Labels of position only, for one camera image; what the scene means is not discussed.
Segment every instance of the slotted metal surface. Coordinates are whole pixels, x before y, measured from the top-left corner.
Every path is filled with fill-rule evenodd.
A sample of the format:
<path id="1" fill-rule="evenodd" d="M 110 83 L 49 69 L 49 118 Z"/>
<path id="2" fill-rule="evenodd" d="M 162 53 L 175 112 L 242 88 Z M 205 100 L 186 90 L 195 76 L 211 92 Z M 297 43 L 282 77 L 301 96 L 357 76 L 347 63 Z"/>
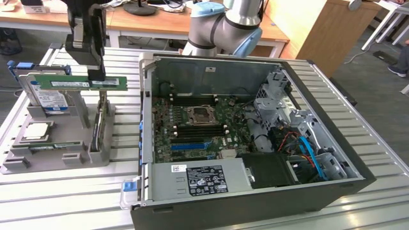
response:
<path id="1" fill-rule="evenodd" d="M 118 208 L 121 182 L 137 174 L 141 50 L 106 48 L 107 76 L 127 77 L 127 92 L 109 92 L 115 105 L 114 137 L 110 164 L 101 168 L 0 175 L 0 229 L 133 229 L 129 211 Z M 82 75 L 65 50 L 49 50 L 41 64 L 69 64 L 73 74 Z M 407 167 L 378 138 L 361 116 L 342 99 L 326 78 L 306 61 L 289 64 L 333 119 L 350 145 L 366 163 L 377 181 L 354 195 L 334 201 L 318 212 L 239 224 L 231 229 L 407 229 L 409 178 Z M 97 92 L 82 92 L 85 103 L 97 103 Z M 302 108 L 306 105 L 294 92 Z M 28 100 L 22 95 L 5 124 L 0 145 L 2 154 L 22 124 Z"/>

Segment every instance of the power supply label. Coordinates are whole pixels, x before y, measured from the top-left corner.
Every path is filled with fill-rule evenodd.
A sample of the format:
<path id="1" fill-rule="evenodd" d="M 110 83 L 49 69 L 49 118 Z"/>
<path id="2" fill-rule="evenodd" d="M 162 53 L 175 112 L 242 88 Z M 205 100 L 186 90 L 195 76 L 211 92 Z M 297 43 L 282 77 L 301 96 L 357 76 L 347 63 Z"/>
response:
<path id="1" fill-rule="evenodd" d="M 229 191 L 221 165 L 186 168 L 186 174 L 189 194 L 191 196 L 226 193 Z"/>

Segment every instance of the robotic arm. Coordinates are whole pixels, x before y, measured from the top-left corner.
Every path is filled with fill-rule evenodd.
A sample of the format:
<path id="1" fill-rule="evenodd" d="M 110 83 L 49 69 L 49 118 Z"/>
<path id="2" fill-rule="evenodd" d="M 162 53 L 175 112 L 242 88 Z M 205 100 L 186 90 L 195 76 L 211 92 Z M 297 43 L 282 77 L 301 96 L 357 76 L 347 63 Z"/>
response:
<path id="1" fill-rule="evenodd" d="M 105 80 L 104 46 L 106 41 L 105 10 L 101 4 L 110 0 L 62 0 L 68 6 L 65 50 L 80 65 L 88 67 L 88 78 Z"/>
<path id="2" fill-rule="evenodd" d="M 189 39 L 182 55 L 215 56 L 217 47 L 245 57 L 261 38 L 258 28 L 263 13 L 262 0 L 225 1 L 229 10 L 215 2 L 193 5 Z"/>

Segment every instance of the motherboard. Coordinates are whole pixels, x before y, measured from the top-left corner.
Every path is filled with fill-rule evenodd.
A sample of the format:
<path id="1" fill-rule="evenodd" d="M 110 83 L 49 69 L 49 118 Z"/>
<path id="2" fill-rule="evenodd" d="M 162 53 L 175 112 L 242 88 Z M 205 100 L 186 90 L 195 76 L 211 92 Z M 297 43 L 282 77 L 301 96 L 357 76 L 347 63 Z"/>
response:
<path id="1" fill-rule="evenodd" d="M 154 97 L 155 163 L 234 158 L 253 142 L 234 96 Z"/>

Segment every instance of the person's foot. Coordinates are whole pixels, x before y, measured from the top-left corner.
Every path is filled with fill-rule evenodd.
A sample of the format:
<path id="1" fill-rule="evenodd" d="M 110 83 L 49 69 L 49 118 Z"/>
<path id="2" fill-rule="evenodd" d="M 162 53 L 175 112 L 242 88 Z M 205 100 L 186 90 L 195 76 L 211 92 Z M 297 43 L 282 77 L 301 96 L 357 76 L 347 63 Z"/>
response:
<path id="1" fill-rule="evenodd" d="M 406 77 L 406 72 L 405 70 L 398 69 L 394 66 L 387 66 L 387 69 L 391 73 L 394 73 L 397 76 L 399 76 L 401 78 Z"/>

